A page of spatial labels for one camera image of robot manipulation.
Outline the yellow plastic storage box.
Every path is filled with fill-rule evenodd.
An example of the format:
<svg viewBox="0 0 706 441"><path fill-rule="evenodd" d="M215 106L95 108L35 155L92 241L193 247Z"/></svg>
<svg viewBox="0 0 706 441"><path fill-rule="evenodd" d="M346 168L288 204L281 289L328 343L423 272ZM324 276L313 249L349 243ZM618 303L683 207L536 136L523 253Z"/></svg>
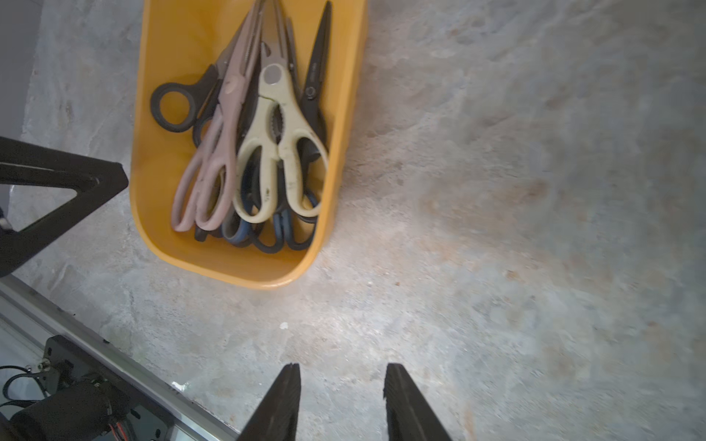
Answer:
<svg viewBox="0 0 706 441"><path fill-rule="evenodd" d="M316 164L309 176L323 200L323 209L309 249L286 249L273 255L252 246L237 248L222 239L197 242L192 233L171 229L170 211L178 182L196 149L189 132L160 128L150 111L150 97L158 86L166 82L192 84L202 76L233 38L250 7L248 1L147 1L143 5L130 197L140 235L158 257L211 279L268 290L299 279L334 229L369 7L364 1L331 3L332 26L320 105L327 123L329 162Z"/></svg>

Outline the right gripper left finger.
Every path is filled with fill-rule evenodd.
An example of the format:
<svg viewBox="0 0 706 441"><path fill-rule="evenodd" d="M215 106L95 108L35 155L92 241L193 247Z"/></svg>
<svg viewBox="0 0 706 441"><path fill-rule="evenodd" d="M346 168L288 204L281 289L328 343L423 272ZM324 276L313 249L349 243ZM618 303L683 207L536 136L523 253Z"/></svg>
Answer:
<svg viewBox="0 0 706 441"><path fill-rule="evenodd" d="M300 365L285 365L236 440L294 441L301 391Z"/></svg>

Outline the blue handled scissors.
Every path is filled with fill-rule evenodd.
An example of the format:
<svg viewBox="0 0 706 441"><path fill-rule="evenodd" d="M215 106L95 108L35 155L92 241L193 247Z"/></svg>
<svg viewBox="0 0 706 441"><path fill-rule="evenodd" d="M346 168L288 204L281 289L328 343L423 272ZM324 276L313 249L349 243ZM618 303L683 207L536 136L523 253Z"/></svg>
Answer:
<svg viewBox="0 0 706 441"><path fill-rule="evenodd" d="M295 238L294 220L296 218L314 226L312 233L301 242ZM259 239L264 230L264 223L251 224L242 220L233 209L233 206L230 206L219 233L224 240L235 247L245 248L253 245L259 251L270 255L281 251L285 244L293 251L304 251L312 244L318 218L316 216L305 217L295 213L290 208L290 204L286 201L282 191L279 196L279 207L271 219L274 228L274 244L265 244Z"/></svg>

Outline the cream handled kitchen scissors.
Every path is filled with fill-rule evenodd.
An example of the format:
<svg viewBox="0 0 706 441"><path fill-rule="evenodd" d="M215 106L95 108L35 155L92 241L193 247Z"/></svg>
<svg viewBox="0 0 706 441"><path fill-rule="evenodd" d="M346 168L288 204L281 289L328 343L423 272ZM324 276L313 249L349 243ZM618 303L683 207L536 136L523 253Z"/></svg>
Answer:
<svg viewBox="0 0 706 441"><path fill-rule="evenodd" d="M311 141L328 165L325 145L305 119L296 100L292 75L288 69L286 51L261 43L261 72L254 119L237 154L235 196L233 208L249 223L261 223L277 211L279 202L279 166L283 166L286 200L295 213L311 218L320 214L323 205L311 209L304 205L304 183L297 144L302 139ZM253 154L260 154L259 195L260 208L255 214L244 206L240 191L246 165Z"/></svg>

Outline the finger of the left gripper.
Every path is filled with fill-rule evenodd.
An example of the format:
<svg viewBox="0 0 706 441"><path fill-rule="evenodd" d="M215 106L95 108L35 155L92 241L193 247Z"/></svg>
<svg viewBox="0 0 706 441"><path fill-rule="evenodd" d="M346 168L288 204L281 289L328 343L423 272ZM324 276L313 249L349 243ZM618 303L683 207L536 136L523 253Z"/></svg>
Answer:
<svg viewBox="0 0 706 441"><path fill-rule="evenodd" d="M1 139L1 276L127 189L119 163Z"/></svg>

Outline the pink handled scissors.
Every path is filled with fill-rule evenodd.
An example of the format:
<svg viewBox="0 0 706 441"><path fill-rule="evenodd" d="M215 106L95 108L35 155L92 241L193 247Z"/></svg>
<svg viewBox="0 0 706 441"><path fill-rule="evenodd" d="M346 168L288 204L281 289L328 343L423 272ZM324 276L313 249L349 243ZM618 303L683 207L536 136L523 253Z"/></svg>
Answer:
<svg viewBox="0 0 706 441"><path fill-rule="evenodd" d="M237 127L257 63L261 5L256 1L244 20L205 140L180 179L170 218L176 232L187 232L193 226L213 231L221 226L232 207Z"/></svg>

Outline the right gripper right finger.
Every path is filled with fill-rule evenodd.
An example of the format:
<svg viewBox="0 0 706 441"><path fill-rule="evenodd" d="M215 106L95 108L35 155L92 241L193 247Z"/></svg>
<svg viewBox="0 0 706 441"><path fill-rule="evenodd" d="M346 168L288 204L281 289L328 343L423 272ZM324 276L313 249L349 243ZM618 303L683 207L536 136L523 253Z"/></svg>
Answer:
<svg viewBox="0 0 706 441"><path fill-rule="evenodd" d="M402 364L387 365L384 399L390 441L452 440Z"/></svg>

